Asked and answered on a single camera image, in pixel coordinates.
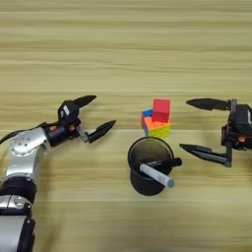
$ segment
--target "black cable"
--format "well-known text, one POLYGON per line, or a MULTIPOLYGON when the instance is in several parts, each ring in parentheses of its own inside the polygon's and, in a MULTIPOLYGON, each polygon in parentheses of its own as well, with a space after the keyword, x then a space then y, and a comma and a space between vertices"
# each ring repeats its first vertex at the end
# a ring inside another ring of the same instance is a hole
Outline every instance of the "black cable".
POLYGON ((17 131, 13 131, 9 134, 7 134, 6 136, 4 136, 2 139, 0 139, 0 145, 2 145, 5 141, 11 139, 11 138, 14 138, 15 136, 17 136, 19 133, 21 132, 24 132, 24 131, 29 131, 29 130, 33 130, 35 128, 39 128, 39 127, 50 127, 50 126, 55 126, 57 124, 57 122, 54 122, 54 123, 46 123, 46 122, 43 122, 43 123, 40 123, 39 125, 37 125, 36 127, 33 127, 33 128, 30 128, 30 129, 27 129, 27 130, 17 130, 17 131))

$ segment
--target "toy block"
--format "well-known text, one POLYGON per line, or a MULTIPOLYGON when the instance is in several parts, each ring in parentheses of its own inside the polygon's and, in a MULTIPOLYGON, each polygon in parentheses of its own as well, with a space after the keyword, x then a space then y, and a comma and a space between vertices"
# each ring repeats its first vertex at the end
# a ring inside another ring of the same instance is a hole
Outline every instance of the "toy block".
POLYGON ((159 131, 157 131, 157 134, 160 135, 160 134, 162 134, 162 132, 163 131, 159 130, 159 131))
POLYGON ((153 116, 153 110, 149 109, 149 110, 145 110, 142 112, 144 117, 152 117, 153 116))
POLYGON ((144 117, 143 113, 142 113, 142 118, 141 118, 141 125, 142 125, 143 129, 146 127, 145 117, 144 117))
POLYGON ((158 135, 157 135, 157 138, 162 138, 162 134, 158 134, 158 135))
POLYGON ((166 131, 166 132, 161 134, 162 138, 167 138, 168 136, 169 136, 169 131, 166 131))
POLYGON ((153 122, 153 118, 152 117, 145 117, 144 120, 145 120, 146 127, 149 131, 149 134, 151 134, 151 133, 154 134, 157 131, 157 129, 156 129, 155 124, 153 122))
POLYGON ((157 132, 161 132, 162 131, 163 126, 162 126, 161 122, 154 121, 154 125, 155 125, 155 129, 156 129, 157 132))
POLYGON ((149 137, 156 137, 157 133, 154 131, 149 132, 149 137))
POLYGON ((170 113, 169 99, 154 99, 153 120, 159 122, 168 122, 170 113))
POLYGON ((148 128, 147 128, 147 127, 144 127, 144 131, 145 131, 146 137, 148 137, 148 136, 149 136, 149 130, 148 130, 148 128))
POLYGON ((168 122, 163 122, 163 123, 162 123, 162 130, 163 130, 163 131, 169 130, 169 129, 170 129, 170 126, 171 126, 170 121, 168 121, 168 122))

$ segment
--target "blue block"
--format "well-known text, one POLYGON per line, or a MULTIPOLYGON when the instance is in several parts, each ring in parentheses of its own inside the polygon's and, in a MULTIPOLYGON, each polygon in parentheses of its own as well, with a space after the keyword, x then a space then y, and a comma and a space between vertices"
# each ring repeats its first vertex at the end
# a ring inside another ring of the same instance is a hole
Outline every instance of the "blue block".
POLYGON ((153 113, 154 113, 154 111, 152 109, 145 110, 145 111, 143 111, 143 116, 144 117, 151 117, 151 116, 153 116, 153 113))

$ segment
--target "red block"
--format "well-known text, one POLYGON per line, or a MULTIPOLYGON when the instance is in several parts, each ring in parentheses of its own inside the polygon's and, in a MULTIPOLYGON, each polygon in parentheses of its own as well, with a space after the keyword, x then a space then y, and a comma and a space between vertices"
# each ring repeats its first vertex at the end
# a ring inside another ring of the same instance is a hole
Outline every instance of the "red block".
POLYGON ((154 99, 154 121, 168 122, 170 113, 169 99, 154 99))

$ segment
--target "pen holder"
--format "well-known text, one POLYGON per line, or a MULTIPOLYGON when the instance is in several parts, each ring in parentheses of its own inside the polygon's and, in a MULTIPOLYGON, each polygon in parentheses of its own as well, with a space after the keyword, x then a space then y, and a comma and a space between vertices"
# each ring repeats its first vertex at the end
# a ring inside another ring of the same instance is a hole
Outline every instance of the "pen holder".
POLYGON ((180 158, 174 158, 171 147, 163 140, 155 137, 145 137, 137 140, 128 152, 130 166, 130 181, 134 189, 142 195, 154 196, 160 193, 164 186, 140 170, 143 163, 159 163, 153 166, 159 172, 168 175, 173 167, 182 164, 180 158))

